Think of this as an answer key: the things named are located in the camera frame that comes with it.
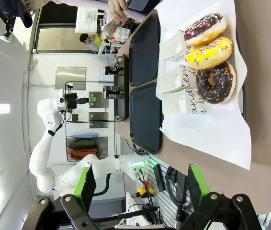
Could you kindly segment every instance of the bolt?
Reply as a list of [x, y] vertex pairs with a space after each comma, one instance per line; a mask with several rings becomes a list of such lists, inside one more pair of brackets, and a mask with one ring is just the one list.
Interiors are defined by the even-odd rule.
[[217, 199], [217, 194], [212, 194], [211, 199], [216, 200]]
[[243, 197], [238, 196], [238, 197], [237, 197], [237, 201], [238, 201], [238, 202], [242, 202], [242, 201], [243, 201]]

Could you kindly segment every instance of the person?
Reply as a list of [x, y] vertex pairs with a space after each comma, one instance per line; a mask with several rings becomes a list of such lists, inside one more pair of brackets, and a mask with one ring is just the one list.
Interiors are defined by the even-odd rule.
[[85, 43], [86, 47], [93, 52], [98, 52], [99, 47], [102, 45], [102, 39], [98, 34], [96, 35], [82, 34], [80, 35], [79, 40]]
[[[26, 27], [32, 25], [32, 19], [29, 11], [35, 11], [51, 0], [0, 0], [0, 7], [3, 12], [12, 13], [14, 16], [20, 17]], [[108, 14], [107, 20], [114, 17], [117, 21], [123, 23], [126, 18], [132, 18], [136, 21], [143, 21], [145, 16], [161, 1], [161, 0], [131, 0], [128, 8], [125, 0], [52, 0], [56, 4], [65, 3], [76, 7], [92, 7]]]

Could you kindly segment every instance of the parchment paper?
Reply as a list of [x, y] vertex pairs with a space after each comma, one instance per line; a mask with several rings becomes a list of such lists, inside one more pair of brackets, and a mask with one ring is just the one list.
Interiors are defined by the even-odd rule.
[[[179, 1], [174, 11], [168, 11], [175, 1], [162, 1], [156, 9], [160, 18], [161, 42], [170, 39], [178, 30], [211, 12], [221, 13], [227, 20], [222, 36], [233, 42], [234, 52], [229, 62], [237, 74], [236, 88], [227, 102], [207, 104], [205, 114], [164, 115], [161, 131], [172, 141], [206, 152], [245, 169], [250, 168], [250, 130], [241, 115], [238, 94], [247, 74], [246, 64], [238, 50], [236, 38], [236, 14], [233, 0]], [[160, 61], [158, 76], [169, 73], [178, 63]], [[162, 100], [158, 91], [156, 96]]]

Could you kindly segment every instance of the white slatted surface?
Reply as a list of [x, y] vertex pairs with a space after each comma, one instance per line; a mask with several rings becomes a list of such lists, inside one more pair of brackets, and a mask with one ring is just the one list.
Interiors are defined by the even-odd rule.
[[[156, 164], [159, 164], [161, 166], [164, 182], [165, 182], [166, 171], [169, 167], [166, 163], [160, 161], [158, 158], [154, 157], [151, 154], [149, 154], [149, 156], [147, 157], [147, 167], [148, 167], [147, 173], [148, 173], [149, 186], [152, 187], [154, 190], [154, 197], [152, 198], [152, 200], [153, 200], [154, 205], [160, 206], [160, 212], [161, 212], [161, 216], [163, 217], [164, 223], [167, 226], [174, 228], [177, 206], [175, 206], [174, 203], [171, 201], [169, 194], [166, 190], [164, 190], [161, 193], [158, 192], [157, 182], [156, 182], [154, 171], [153, 171], [153, 166]], [[175, 187], [173, 186], [172, 189], [173, 189], [173, 193], [175, 194], [175, 191], [176, 191]], [[147, 198], [142, 199], [142, 200], [145, 203], [148, 202]], [[257, 215], [257, 217], [260, 224], [264, 226], [265, 230], [271, 229], [271, 226], [269, 226], [269, 223], [271, 221], [271, 212], [269, 212], [268, 214]]]

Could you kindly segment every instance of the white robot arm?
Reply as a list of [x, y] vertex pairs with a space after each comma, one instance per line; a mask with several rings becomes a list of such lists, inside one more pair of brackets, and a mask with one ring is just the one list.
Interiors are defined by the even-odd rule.
[[102, 160], [89, 154], [60, 176], [56, 176], [52, 169], [47, 168], [51, 142], [63, 120], [60, 112], [65, 110], [66, 101], [63, 90], [60, 90], [59, 97], [41, 100], [37, 105], [37, 113], [42, 118], [46, 130], [31, 154], [29, 169], [36, 176], [41, 192], [49, 193], [53, 188], [62, 191], [75, 187], [83, 168], [90, 165], [92, 165], [95, 179], [112, 172], [126, 172], [133, 180], [137, 180], [137, 165], [141, 164], [142, 158], [136, 154], [112, 156]]

